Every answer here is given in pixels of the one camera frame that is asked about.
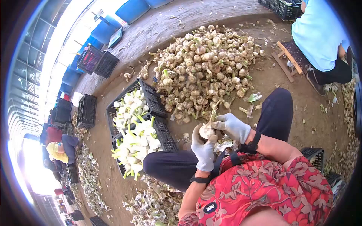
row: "black strap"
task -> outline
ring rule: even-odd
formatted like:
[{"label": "black strap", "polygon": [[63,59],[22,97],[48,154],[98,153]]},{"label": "black strap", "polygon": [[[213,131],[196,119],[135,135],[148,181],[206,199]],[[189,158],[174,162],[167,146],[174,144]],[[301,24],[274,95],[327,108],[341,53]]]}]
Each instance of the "black strap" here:
[{"label": "black strap", "polygon": [[239,159],[239,156],[237,155],[237,153],[235,151],[229,152],[229,155],[230,155],[230,160],[231,160],[232,166],[241,165],[241,160]]},{"label": "black strap", "polygon": [[253,141],[249,142],[247,144],[248,151],[254,152],[258,149],[258,143],[259,143],[260,137],[261,137],[261,133],[259,131],[256,131]]},{"label": "black strap", "polygon": [[225,151],[221,152],[214,162],[214,169],[211,171],[211,177],[215,178],[219,175],[221,163],[225,157]]},{"label": "black strap", "polygon": [[195,177],[195,174],[191,177],[190,182],[196,182],[196,183],[200,183],[200,184],[209,184],[210,181],[213,179],[213,177],[211,175],[209,175],[208,177]]}]

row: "metal frame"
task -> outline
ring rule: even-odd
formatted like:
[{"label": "metal frame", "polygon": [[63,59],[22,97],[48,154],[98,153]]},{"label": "metal frame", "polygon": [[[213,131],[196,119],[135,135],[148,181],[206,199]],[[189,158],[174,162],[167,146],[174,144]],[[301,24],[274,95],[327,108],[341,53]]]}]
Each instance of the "metal frame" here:
[{"label": "metal frame", "polygon": [[[48,0],[30,26],[28,30],[30,36],[23,40],[23,44],[25,45],[23,45],[22,48],[27,47],[27,49],[23,49],[20,54],[26,55],[22,55],[22,57],[18,55],[16,61],[25,65],[25,74],[22,74],[24,71],[18,73],[17,70],[19,68],[16,67],[12,75],[25,81],[25,85],[22,82],[20,86],[17,81],[12,81],[11,89],[15,92],[11,93],[9,98],[8,119],[11,120],[8,122],[10,130],[14,129],[13,127],[17,127],[20,130],[25,129],[27,130],[26,133],[36,136],[39,136],[42,132],[43,119],[41,118],[42,115],[39,114],[39,93],[37,93],[38,87],[41,85],[39,76],[41,76],[42,73],[42,59],[47,52],[46,42],[51,38],[51,36],[48,37],[49,32],[51,29],[56,28],[59,18],[70,2],[71,0]],[[30,54],[35,56],[35,59],[31,59],[31,61],[34,60],[33,62],[29,61]],[[29,68],[35,70],[34,78],[32,78],[32,75],[29,77]]]}]

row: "floral pattern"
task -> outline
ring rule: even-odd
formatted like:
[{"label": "floral pattern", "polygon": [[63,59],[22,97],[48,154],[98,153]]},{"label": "floral pattern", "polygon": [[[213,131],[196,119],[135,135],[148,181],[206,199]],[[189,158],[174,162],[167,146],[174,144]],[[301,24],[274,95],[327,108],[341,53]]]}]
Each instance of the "floral pattern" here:
[{"label": "floral pattern", "polygon": [[[265,156],[238,153],[241,165],[232,166],[229,157],[221,164],[219,176],[206,187],[196,212],[183,216],[179,225],[239,225],[256,206],[269,206],[286,222],[323,225],[331,211],[333,193],[323,175],[301,156],[285,170]],[[205,213],[215,202],[217,208]]]}]

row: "gray work glove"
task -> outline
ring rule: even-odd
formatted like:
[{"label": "gray work glove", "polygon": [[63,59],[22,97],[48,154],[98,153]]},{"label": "gray work glove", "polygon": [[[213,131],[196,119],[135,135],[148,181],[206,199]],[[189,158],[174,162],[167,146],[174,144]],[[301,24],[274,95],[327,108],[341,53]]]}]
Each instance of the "gray work glove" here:
[{"label": "gray work glove", "polygon": [[217,134],[211,135],[204,144],[199,134],[201,127],[202,124],[199,124],[192,132],[191,149],[199,160],[196,168],[204,172],[211,172],[214,169],[214,145],[218,141],[218,136]]},{"label": "gray work glove", "polygon": [[238,120],[231,113],[217,116],[216,121],[212,123],[212,127],[216,130],[225,130],[230,138],[240,141],[241,144],[245,143],[251,129],[249,125]]}]

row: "black shoe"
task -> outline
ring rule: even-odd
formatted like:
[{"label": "black shoe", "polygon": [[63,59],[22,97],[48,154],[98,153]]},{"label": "black shoe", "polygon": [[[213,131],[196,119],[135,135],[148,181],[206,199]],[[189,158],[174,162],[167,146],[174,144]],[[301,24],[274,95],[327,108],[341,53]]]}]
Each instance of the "black shoe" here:
[{"label": "black shoe", "polygon": [[314,71],[309,71],[307,74],[307,80],[313,86],[313,88],[317,91],[317,93],[321,96],[325,96],[325,90],[323,85],[319,85],[317,79],[315,77]]}]

